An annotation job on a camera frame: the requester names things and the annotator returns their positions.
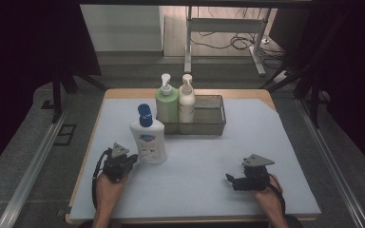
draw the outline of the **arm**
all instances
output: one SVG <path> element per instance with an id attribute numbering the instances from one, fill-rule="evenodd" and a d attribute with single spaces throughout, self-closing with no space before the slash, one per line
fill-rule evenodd
<path id="1" fill-rule="evenodd" d="M 93 228 L 108 227 L 112 211 L 124 191 L 127 178 L 128 175 L 114 183 L 105 174 L 98 177 L 96 187 L 97 211 L 94 216 Z"/>
<path id="2" fill-rule="evenodd" d="M 277 189 L 281 189 L 278 179 L 274 176 L 270 177 L 270 182 Z M 257 200 L 259 208 L 263 211 L 266 217 L 272 224 L 273 228 L 288 228 L 286 219 L 280 206 L 280 201 L 272 189 L 267 187 L 263 191 L 251 191 Z"/>

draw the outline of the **white metal stand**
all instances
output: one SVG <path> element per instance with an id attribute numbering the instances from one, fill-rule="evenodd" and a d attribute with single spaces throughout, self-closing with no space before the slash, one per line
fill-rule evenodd
<path id="1" fill-rule="evenodd" d="M 257 33 L 256 43 L 250 47 L 251 56 L 253 57 L 259 76 L 265 75 L 262 62 L 259 60 L 259 45 L 268 24 L 268 9 L 262 20 L 258 19 L 218 19 L 218 18 L 192 18 L 192 6 L 188 7 L 188 16 L 186 18 L 186 45 L 184 72 L 191 73 L 191 32 L 238 32 L 238 33 Z"/>

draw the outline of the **blue bottle cap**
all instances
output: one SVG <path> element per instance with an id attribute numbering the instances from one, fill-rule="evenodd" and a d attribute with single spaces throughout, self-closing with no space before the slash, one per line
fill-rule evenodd
<path id="1" fill-rule="evenodd" d="M 141 117 L 139 118 L 139 123 L 143 127 L 150 127 L 153 124 L 152 112 L 147 104 L 141 104 L 138 106 L 138 112 Z"/>

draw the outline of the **pump dispenser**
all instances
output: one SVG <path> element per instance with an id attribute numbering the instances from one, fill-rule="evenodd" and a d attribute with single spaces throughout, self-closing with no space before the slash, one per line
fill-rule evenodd
<path id="1" fill-rule="evenodd" d="M 182 76 L 183 85 L 179 88 L 179 123 L 193 123 L 195 113 L 195 93 L 192 87 L 192 76 Z"/>
<path id="2" fill-rule="evenodd" d="M 167 159 L 164 147 L 164 125 L 154 120 L 147 104 L 138 106 L 139 120 L 129 124 L 138 156 L 142 162 L 161 163 Z"/>
<path id="3" fill-rule="evenodd" d="M 169 74 L 162 75 L 162 86 L 156 90 L 157 120 L 165 123 L 179 121 L 179 90 L 170 83 Z"/>

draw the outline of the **blue logo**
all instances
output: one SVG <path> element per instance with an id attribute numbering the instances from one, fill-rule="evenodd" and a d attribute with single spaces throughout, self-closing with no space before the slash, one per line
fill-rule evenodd
<path id="1" fill-rule="evenodd" d="M 151 141 L 154 141 L 156 139 L 156 136 L 153 136 L 153 135 L 140 135 L 139 139 L 149 143 Z"/>

